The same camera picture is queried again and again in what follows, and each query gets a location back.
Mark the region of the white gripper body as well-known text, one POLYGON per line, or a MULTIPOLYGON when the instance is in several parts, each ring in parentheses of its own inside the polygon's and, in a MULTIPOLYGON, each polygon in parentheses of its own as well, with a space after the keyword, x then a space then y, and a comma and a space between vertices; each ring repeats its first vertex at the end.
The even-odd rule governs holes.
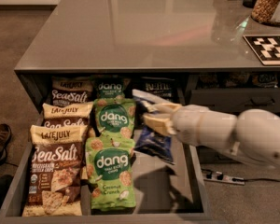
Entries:
POLYGON ((184 144, 198 146, 199 120, 208 111, 208 107, 200 105, 186 105, 176 110, 172 115, 176 138, 184 144))

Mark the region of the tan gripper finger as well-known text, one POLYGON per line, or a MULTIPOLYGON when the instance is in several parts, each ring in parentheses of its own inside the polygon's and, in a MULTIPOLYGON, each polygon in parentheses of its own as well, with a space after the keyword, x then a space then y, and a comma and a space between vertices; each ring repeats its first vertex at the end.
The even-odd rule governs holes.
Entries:
POLYGON ((170 136, 176 134, 169 114, 146 113, 143 115, 143 119, 146 126, 161 135, 170 136))
POLYGON ((181 107, 181 104, 174 104, 174 103, 164 103, 164 104, 153 104, 148 107, 149 113, 174 113, 177 109, 181 107))

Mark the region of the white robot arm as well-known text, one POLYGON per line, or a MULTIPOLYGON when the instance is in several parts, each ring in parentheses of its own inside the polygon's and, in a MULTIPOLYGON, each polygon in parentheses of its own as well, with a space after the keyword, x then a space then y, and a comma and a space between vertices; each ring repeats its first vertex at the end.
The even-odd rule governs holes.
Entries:
POLYGON ((154 114, 144 115, 144 123, 157 133, 212 148, 244 164, 280 169, 280 118, 271 112, 249 109, 235 116, 199 105, 154 108, 154 114))

